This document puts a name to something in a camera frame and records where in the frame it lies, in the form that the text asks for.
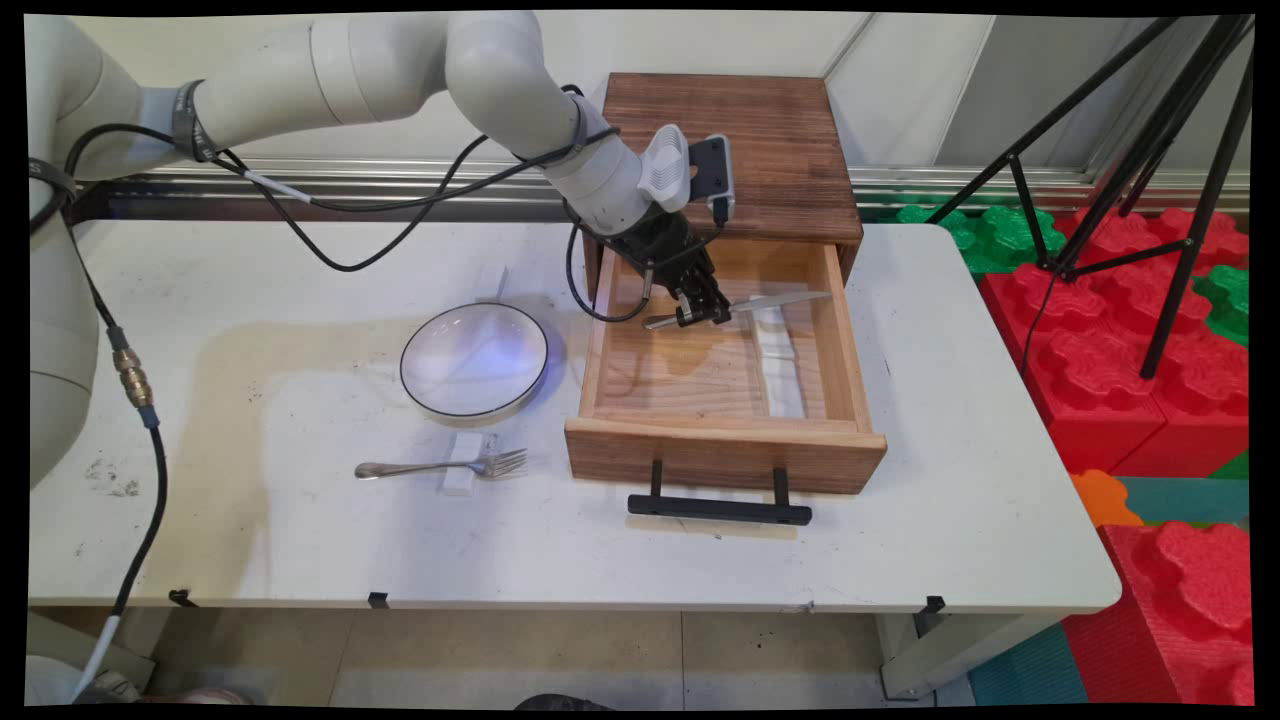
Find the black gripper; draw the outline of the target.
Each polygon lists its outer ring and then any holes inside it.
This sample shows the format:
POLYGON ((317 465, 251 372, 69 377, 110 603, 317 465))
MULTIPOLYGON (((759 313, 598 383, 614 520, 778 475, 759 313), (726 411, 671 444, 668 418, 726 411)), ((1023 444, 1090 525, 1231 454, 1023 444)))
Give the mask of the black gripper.
POLYGON ((699 322, 721 325, 732 319, 730 301, 721 292, 708 246, 716 231, 698 231, 682 211, 667 211, 652 204, 632 224, 604 243, 620 252, 635 269, 654 269, 653 283, 675 293, 677 327, 699 322))

